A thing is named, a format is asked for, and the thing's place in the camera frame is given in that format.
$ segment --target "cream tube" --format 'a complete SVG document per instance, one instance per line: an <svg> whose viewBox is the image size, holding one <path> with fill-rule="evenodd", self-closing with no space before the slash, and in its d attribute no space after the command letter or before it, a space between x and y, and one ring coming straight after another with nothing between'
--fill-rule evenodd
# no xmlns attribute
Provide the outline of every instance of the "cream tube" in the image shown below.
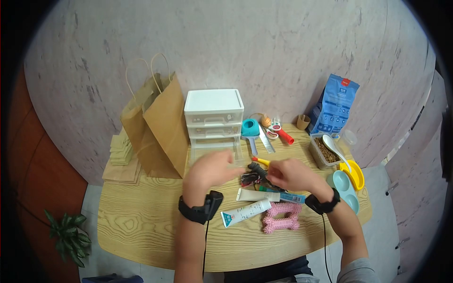
<svg viewBox="0 0 453 283"><path fill-rule="evenodd" d="M225 228L228 228L231 225L236 224L237 222L241 222L244 219L258 215L270 208L270 201L269 199L265 198L264 200L254 202L241 208L221 211L220 215L222 216Z"/></svg>
<svg viewBox="0 0 453 283"><path fill-rule="evenodd" d="M279 192L262 192L262 191L252 191L243 188L239 188L237 191L236 200L237 201L260 201L264 200L265 198L269 199L270 201L280 201L280 193Z"/></svg>

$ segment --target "floor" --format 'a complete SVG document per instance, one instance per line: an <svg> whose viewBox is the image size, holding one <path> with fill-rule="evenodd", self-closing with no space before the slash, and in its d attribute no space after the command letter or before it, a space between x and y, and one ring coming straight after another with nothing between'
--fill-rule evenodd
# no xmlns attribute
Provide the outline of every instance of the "floor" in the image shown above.
<svg viewBox="0 0 453 283"><path fill-rule="evenodd" d="M390 196L385 195L390 180L383 166L363 170L365 184L373 207L372 218L363 226L368 253L372 265L381 282L390 283L397 274L400 262L400 250L395 249L399 242L395 211ZM90 236L93 244L90 256L84 261L85 268L79 268L80 278L94 277L116 273L123 277L140 275L145 283L173 282L174 271L136 263L100 248L97 242L97 211L102 187L88 185L82 205L82 214L87 220L82 226ZM328 270L335 282L340 272L342 244L340 241L326 248ZM307 255L308 266L321 282L329 282L325 262L324 249ZM205 283L223 282L223 273L208 273Z"/></svg>

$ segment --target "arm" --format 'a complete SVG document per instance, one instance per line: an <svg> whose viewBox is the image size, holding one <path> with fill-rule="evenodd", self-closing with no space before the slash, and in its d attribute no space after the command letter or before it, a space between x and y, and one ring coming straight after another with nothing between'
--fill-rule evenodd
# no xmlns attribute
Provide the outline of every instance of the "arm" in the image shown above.
<svg viewBox="0 0 453 283"><path fill-rule="evenodd" d="M229 150L204 155L190 168L183 180L183 200L188 207L203 206L211 187L220 186L245 172L244 168L230 168L233 156ZM175 236L176 267L174 282L203 282L205 249L204 226L192 222L179 212Z"/></svg>
<svg viewBox="0 0 453 283"><path fill-rule="evenodd" d="M321 203L333 199L333 190L325 181L316 184L310 191ZM341 268L356 259L368 258L368 249L359 219L343 199L332 212L327 213L327 217L343 244Z"/></svg>
<svg viewBox="0 0 453 283"><path fill-rule="evenodd" d="M192 184L183 182L183 199L188 207L203 206L205 194L196 192ZM176 267L174 282L203 282L203 255L205 247L204 226L190 221L179 213L179 224L176 230L175 255Z"/></svg>
<svg viewBox="0 0 453 283"><path fill-rule="evenodd" d="M296 159L272 161L268 169L268 179L273 184L291 191L308 191L319 202L332 201L333 190L327 182ZM345 201L340 201L332 212L327 214L332 229L343 243L341 268L348 263L368 258L365 238L359 219Z"/></svg>

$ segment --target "yellow pet bowl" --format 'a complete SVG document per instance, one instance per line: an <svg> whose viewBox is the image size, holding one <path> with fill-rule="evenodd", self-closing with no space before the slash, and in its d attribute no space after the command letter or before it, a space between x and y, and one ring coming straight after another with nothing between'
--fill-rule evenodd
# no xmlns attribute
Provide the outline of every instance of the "yellow pet bowl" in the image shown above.
<svg viewBox="0 0 453 283"><path fill-rule="evenodd" d="M349 177L354 189L356 191L359 191L359 190L363 189L363 187L365 186L365 177L363 177L363 172L355 161L348 160L347 162L349 163L349 166L351 166L351 170L352 170L351 173L349 173L349 169L348 169L346 163L344 163L344 162L340 163L338 165L338 167L341 171L346 173L346 175Z"/></svg>

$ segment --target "blue tube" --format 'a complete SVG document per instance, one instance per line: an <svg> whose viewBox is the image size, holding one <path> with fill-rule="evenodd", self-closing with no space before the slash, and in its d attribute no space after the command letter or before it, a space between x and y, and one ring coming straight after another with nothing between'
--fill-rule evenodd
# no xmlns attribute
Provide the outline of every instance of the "blue tube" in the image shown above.
<svg viewBox="0 0 453 283"><path fill-rule="evenodd" d="M277 190L273 190L268 187L263 187L260 186L260 191L263 192L279 192ZM290 194L287 192L279 192L280 193L280 200L281 201L288 201L292 203L298 203L298 204L304 204L305 203L305 196L304 195L298 195L298 194Z"/></svg>

